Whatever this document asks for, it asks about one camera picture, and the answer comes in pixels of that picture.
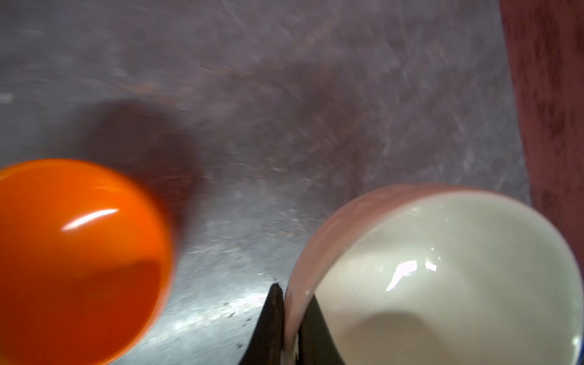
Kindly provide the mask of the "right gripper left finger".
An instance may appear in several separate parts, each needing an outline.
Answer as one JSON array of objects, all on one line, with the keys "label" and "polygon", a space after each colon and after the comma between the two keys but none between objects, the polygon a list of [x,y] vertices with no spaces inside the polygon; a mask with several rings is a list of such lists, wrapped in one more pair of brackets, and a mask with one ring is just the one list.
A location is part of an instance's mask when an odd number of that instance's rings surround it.
[{"label": "right gripper left finger", "polygon": [[284,294],[273,284],[239,365],[280,365],[284,341]]}]

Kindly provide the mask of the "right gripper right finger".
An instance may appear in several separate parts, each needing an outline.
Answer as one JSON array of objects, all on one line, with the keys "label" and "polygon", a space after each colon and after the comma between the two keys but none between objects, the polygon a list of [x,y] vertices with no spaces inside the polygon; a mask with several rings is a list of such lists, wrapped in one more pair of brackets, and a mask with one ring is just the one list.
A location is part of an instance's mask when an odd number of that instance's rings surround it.
[{"label": "right gripper right finger", "polygon": [[310,301],[298,332],[299,365],[344,365],[316,296]]}]

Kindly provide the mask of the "cream bowl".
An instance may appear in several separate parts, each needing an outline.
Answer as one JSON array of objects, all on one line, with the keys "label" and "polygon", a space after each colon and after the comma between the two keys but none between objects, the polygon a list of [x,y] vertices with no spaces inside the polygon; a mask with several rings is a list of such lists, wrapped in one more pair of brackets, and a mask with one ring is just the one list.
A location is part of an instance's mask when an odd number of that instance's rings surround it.
[{"label": "cream bowl", "polygon": [[480,189],[389,186],[339,208],[290,276],[285,364],[310,307],[346,364],[582,361],[573,251],[533,208]]}]

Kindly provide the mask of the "orange bowl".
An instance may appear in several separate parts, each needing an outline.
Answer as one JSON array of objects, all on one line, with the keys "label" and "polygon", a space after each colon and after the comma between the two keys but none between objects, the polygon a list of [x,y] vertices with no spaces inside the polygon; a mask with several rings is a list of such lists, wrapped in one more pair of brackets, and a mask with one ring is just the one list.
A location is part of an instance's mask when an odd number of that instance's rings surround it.
[{"label": "orange bowl", "polygon": [[173,235],[135,182],[86,161],[1,171],[1,362],[110,364],[170,293]]}]

